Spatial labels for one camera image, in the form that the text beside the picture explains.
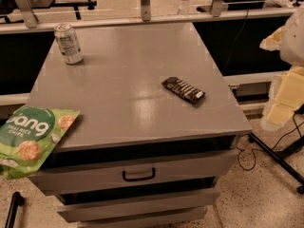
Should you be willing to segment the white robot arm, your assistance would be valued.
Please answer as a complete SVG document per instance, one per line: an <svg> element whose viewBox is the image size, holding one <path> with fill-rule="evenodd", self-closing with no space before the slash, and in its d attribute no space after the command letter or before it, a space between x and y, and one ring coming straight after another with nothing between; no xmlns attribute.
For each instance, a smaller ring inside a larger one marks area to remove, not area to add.
<svg viewBox="0 0 304 228"><path fill-rule="evenodd" d="M291 65L274 77L261 119L261 127L277 131L304 105L304 9L297 9L285 25L263 39L262 49L278 50L280 59Z"/></svg>

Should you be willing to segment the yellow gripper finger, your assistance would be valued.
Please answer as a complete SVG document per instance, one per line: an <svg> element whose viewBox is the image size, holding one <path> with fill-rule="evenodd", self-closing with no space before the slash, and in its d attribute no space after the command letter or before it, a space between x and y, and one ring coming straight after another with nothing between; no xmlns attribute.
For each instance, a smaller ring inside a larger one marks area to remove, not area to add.
<svg viewBox="0 0 304 228"><path fill-rule="evenodd" d="M277 131L304 105L304 67L292 66L286 73L276 75L268 96L261 127L266 131Z"/></svg>
<svg viewBox="0 0 304 228"><path fill-rule="evenodd" d="M281 34L282 27L278 28L267 38L263 39L259 47L268 51L280 50Z"/></svg>

